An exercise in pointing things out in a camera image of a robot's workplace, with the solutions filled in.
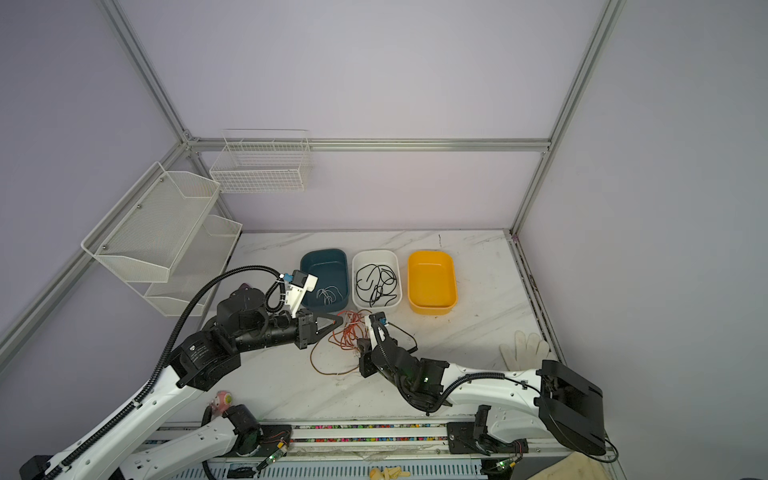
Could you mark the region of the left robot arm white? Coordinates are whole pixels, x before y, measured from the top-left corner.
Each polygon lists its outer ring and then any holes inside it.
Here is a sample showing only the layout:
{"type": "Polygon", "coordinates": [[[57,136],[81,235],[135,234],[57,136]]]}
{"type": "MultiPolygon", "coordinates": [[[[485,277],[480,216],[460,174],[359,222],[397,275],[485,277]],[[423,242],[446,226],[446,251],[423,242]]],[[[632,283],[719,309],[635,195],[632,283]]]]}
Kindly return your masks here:
{"type": "Polygon", "coordinates": [[[320,327],[321,315],[302,308],[304,295],[315,289],[315,276],[262,265],[247,269],[273,275],[273,286],[266,292],[241,286],[218,304],[201,330],[179,342],[197,302],[229,275],[205,284],[179,317],[152,374],[134,397],[67,449],[29,459],[20,469],[21,478],[160,479],[201,460],[254,450],[261,427],[243,405],[184,438],[145,452],[138,449],[173,414],[238,369],[242,353],[286,344],[305,349],[341,325],[341,317],[327,314],[326,326],[320,327]]]}

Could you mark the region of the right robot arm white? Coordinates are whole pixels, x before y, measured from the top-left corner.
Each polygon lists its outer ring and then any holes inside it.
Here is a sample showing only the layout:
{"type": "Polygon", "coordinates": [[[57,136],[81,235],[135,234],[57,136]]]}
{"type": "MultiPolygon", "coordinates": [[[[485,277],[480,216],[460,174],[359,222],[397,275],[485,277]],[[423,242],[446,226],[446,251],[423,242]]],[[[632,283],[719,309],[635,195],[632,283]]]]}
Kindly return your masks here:
{"type": "Polygon", "coordinates": [[[525,371],[482,371],[418,358],[389,336],[360,339],[357,349],[363,377],[382,375],[410,407],[427,416],[472,406],[475,416],[466,432],[448,430],[464,450],[506,453],[524,440],[550,436],[599,463],[619,457],[606,437],[602,390],[559,361],[545,360],[525,371]]]}

